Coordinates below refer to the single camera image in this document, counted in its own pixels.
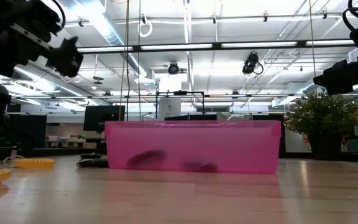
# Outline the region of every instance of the potted plant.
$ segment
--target potted plant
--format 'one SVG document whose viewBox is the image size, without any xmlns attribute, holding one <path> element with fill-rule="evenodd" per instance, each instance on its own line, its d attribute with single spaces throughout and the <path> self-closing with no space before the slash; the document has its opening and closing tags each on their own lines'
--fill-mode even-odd
<svg viewBox="0 0 358 224">
<path fill-rule="evenodd" d="M 358 123 L 358 100 L 342 95 L 312 92 L 297 100 L 291 111 L 287 128 L 308 135 L 313 159 L 338 160 L 342 135 Z"/>
</svg>

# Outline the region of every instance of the pink plastic bin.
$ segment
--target pink plastic bin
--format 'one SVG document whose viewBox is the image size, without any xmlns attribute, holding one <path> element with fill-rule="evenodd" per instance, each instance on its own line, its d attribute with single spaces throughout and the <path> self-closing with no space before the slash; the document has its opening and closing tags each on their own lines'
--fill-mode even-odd
<svg viewBox="0 0 358 224">
<path fill-rule="evenodd" d="M 280 121 L 106 123 L 114 169 L 274 174 L 280 137 Z"/>
</svg>

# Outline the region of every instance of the wooden floor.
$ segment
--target wooden floor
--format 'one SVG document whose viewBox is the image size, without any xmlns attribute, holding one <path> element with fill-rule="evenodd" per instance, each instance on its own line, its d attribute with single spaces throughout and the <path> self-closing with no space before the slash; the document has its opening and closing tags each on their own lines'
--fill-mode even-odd
<svg viewBox="0 0 358 224">
<path fill-rule="evenodd" d="M 277 175 L 242 175 L 77 169 L 78 158 L 14 169 L 0 223 L 358 224 L 358 163 L 280 159 Z"/>
</svg>

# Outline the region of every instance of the ceiling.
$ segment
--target ceiling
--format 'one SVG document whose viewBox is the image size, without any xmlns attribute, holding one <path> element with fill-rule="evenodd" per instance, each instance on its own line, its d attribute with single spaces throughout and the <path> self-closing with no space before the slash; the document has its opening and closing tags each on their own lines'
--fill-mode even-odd
<svg viewBox="0 0 358 224">
<path fill-rule="evenodd" d="M 43 0 L 54 10 L 58 10 L 50 0 Z M 118 4 L 112 0 L 106 1 L 106 13 L 112 19 L 115 29 L 122 40 L 126 33 L 126 4 Z M 318 18 L 310 21 L 310 5 L 312 15 Z M 190 25 L 188 41 L 191 43 L 235 42 L 235 41 L 272 41 L 272 40 L 318 40 L 318 39 L 348 39 L 349 30 L 337 17 L 323 18 L 323 12 L 329 15 L 340 15 L 347 8 L 347 0 L 190 0 L 188 18 Z M 50 45 L 58 47 L 64 38 L 78 36 L 79 47 L 97 47 L 109 45 L 106 39 L 87 22 L 91 9 L 79 15 L 78 11 L 65 7 L 67 26 L 54 37 Z M 129 0 L 129 45 L 149 44 L 180 44 L 186 43 L 185 16 L 183 0 Z M 265 12 L 267 22 L 263 22 Z M 139 15 L 144 14 L 152 23 L 152 32 L 147 37 L 139 37 Z M 222 18 L 217 25 L 213 23 L 214 15 Z M 275 21 L 275 16 L 283 16 L 286 21 Z M 303 21 L 289 21 L 293 16 Z M 78 22 L 83 18 L 85 26 L 80 27 Z M 357 27 L 358 19 L 350 18 L 350 22 Z M 148 32 L 148 26 L 142 27 L 142 32 Z M 211 94 L 226 94 L 233 90 L 241 93 L 291 93 L 289 83 L 306 83 L 314 76 L 322 74 L 323 70 L 334 63 L 347 58 L 347 54 L 354 47 L 316 48 L 316 49 L 272 49 L 272 50 L 206 50 L 190 52 L 192 60 L 191 77 L 194 77 L 193 91 L 205 91 Z M 242 74 L 244 60 L 251 52 L 257 52 L 260 63 L 264 66 L 263 74 L 252 75 L 248 79 Z M 182 90 L 190 90 L 188 83 L 188 54 L 187 52 L 148 52 L 132 54 L 143 68 L 155 71 L 156 79 L 168 77 L 165 66 L 170 62 L 177 62 L 185 72 L 181 76 Z M 40 70 L 44 67 L 45 59 L 39 58 L 32 63 Z M 121 94 L 153 94 L 156 89 L 153 85 L 140 85 L 134 81 L 135 72 L 128 68 L 120 54 L 85 55 L 79 72 L 80 77 L 74 80 L 65 80 L 68 85 L 79 88 L 89 95 L 102 95 L 110 91 L 113 95 Z M 93 82 L 93 76 L 103 77 L 102 85 Z M 255 98 L 252 101 L 272 101 L 273 98 Z M 223 98 L 220 101 L 232 101 Z"/>
</svg>

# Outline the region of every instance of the yellow cable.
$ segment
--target yellow cable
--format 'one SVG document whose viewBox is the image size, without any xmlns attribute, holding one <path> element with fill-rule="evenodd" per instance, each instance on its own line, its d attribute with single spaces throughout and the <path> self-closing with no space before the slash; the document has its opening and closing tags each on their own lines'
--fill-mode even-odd
<svg viewBox="0 0 358 224">
<path fill-rule="evenodd" d="M 122 77 L 121 77 L 121 97 L 119 99 L 119 120 L 121 120 L 121 103 L 122 103 L 122 86 L 124 84 L 124 71 L 125 71 L 125 57 L 126 57 L 126 47 L 127 47 L 127 32 L 128 32 L 128 22 L 129 22 L 129 1 L 126 1 L 127 3 L 127 9 L 126 9 L 126 24 L 125 24 L 125 41 L 124 41 L 124 58 L 122 61 Z"/>
<path fill-rule="evenodd" d="M 117 3 L 117 4 L 125 4 L 125 3 L 127 3 L 128 1 L 124 1 L 124 2 L 116 2 L 115 0 L 111 0 L 112 2 L 114 2 L 114 3 Z"/>
</svg>

